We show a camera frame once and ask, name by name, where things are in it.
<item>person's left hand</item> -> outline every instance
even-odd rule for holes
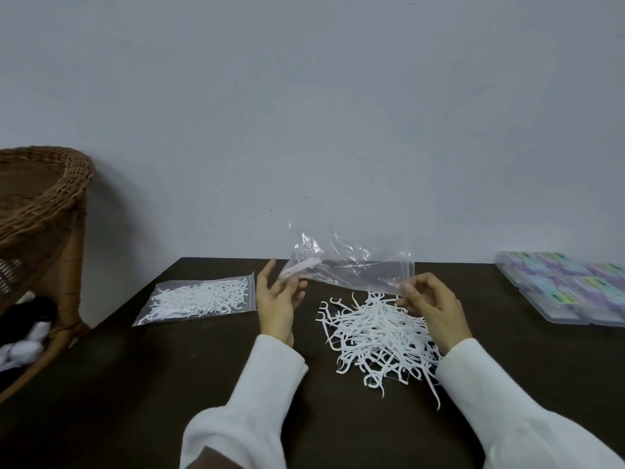
[[[267,279],[271,270],[276,266],[276,260],[269,261],[262,272],[258,274],[256,283],[256,307],[258,320],[261,323],[261,334],[266,334],[293,347],[293,310],[297,308],[306,291],[307,281],[300,281],[293,277],[289,280],[279,280],[268,288]]]

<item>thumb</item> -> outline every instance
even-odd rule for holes
[[[423,315],[423,317],[431,316],[433,312],[437,311],[435,307],[430,305],[425,298],[417,291],[417,289],[410,283],[404,285],[404,291],[406,292],[406,298],[410,300],[414,308]]]
[[[285,289],[280,293],[280,296],[284,296],[287,299],[291,299],[298,290],[298,279],[296,277],[291,278],[289,283],[286,284]]]

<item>pile of clothes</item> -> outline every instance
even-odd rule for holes
[[[0,392],[41,357],[56,313],[52,299],[29,291],[0,316]]]

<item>hand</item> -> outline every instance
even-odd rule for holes
[[[398,299],[396,305],[407,307],[425,318],[427,329],[441,354],[447,354],[457,344],[472,337],[462,304],[432,273],[413,276],[402,287],[407,297]]]
[[[267,287],[267,278],[276,266],[276,260],[269,261],[258,274],[256,283],[256,307],[261,323],[261,334],[274,337],[289,347],[293,347],[293,310],[297,308],[306,291],[307,281],[296,277],[279,280],[271,288]]]

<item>woven wicker backrest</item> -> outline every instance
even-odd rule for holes
[[[0,248],[54,220],[93,175],[80,151],[58,146],[0,150]]]

